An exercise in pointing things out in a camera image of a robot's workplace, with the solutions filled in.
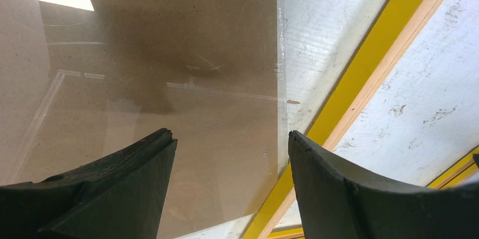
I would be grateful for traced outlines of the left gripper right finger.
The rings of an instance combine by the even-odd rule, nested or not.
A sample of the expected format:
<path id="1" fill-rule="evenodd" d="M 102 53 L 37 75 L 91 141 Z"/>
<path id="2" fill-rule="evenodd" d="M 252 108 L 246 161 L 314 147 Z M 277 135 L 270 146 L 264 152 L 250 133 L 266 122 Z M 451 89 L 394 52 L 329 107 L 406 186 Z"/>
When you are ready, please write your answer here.
<path id="1" fill-rule="evenodd" d="M 477 238 L 478 184 L 445 190 L 390 179 L 289 134 L 305 238 Z"/>

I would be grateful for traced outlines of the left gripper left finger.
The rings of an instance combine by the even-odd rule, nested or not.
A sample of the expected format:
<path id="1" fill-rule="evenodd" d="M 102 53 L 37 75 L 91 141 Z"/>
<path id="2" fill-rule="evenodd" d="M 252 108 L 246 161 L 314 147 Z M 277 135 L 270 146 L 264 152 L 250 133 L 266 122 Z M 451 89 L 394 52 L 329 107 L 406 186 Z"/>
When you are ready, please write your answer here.
<path id="1" fill-rule="evenodd" d="M 177 148 L 162 128 L 41 182 L 1 187 L 2 238 L 155 238 Z"/>

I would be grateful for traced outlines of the yellow wooden picture frame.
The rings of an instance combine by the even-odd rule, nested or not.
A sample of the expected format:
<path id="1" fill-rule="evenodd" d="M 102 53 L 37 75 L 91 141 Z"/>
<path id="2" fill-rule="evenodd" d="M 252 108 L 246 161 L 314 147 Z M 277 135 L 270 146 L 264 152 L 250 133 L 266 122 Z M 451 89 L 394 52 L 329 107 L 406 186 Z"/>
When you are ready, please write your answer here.
<path id="1" fill-rule="evenodd" d="M 413 185 L 476 175 L 478 0 L 388 0 L 307 135 Z"/>

